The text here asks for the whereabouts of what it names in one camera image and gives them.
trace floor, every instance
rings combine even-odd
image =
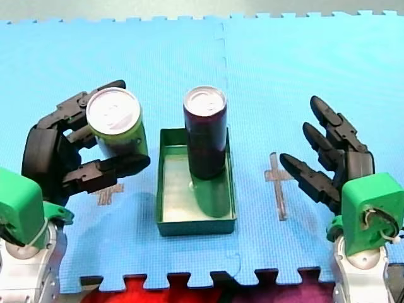
[[[395,10],[404,15],[403,0],[2,0],[0,6],[0,20],[18,22],[20,20],[46,20],[48,18],[62,18],[71,20],[85,18],[99,20],[114,18],[125,20],[128,17],[150,19],[152,16],[194,16],[201,18],[206,15],[226,17],[231,13],[244,13],[254,16],[256,13],[271,13],[280,16],[282,13],[293,12],[297,16],[304,16],[307,12],[320,11],[323,15],[330,15],[332,11],[344,11],[356,14],[358,10],[373,10],[381,14],[383,10]],[[399,275],[401,269],[392,270],[392,275]],[[60,303],[79,302],[80,299],[94,287],[85,287],[78,295],[62,295]]]

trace green can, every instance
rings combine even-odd
[[[86,116],[106,157],[148,155],[141,105],[128,90],[118,87],[100,90],[88,101]]]

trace green tray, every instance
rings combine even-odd
[[[157,225],[161,235],[233,232],[234,196],[228,130],[225,170],[207,181],[189,172],[186,130],[161,130],[157,188]]]

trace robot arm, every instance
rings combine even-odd
[[[70,196],[92,193],[135,175],[150,164],[144,155],[81,163],[79,150],[96,145],[85,110],[91,93],[79,93],[31,128],[21,174],[0,169],[0,301],[54,303],[66,252],[64,225],[73,223]]]
[[[310,105],[326,136],[307,122],[303,132],[320,164],[335,172],[334,178],[285,153],[280,161],[311,199],[336,215],[327,232],[334,242],[334,302],[392,303],[384,245],[399,240],[404,190],[389,174],[375,174],[372,153],[342,114],[315,96]]]

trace blue foam mat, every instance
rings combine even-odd
[[[209,287],[212,271],[253,285],[254,271],[265,269],[279,270],[278,283],[299,283],[297,270],[314,267],[321,281],[332,281],[331,213],[287,181],[288,220],[279,222],[264,171],[271,152],[321,169],[301,130],[304,121],[318,125],[309,107],[318,95],[353,122],[377,171],[404,184],[404,19],[395,12],[309,16],[0,23],[1,166],[19,172],[29,128],[82,90],[122,78],[145,113],[151,165],[119,180],[124,192],[111,205],[85,193],[69,200],[76,217],[66,227],[62,293],[79,292],[83,276],[102,276],[104,291],[122,290],[124,276],[139,274],[147,275],[146,288],[168,287],[168,273],[190,273],[190,287]],[[182,97],[197,85],[229,97],[239,218],[231,235],[163,238],[155,224],[159,130],[183,125]],[[97,148],[81,154],[102,158]],[[388,249],[393,263],[404,262],[403,244]]]

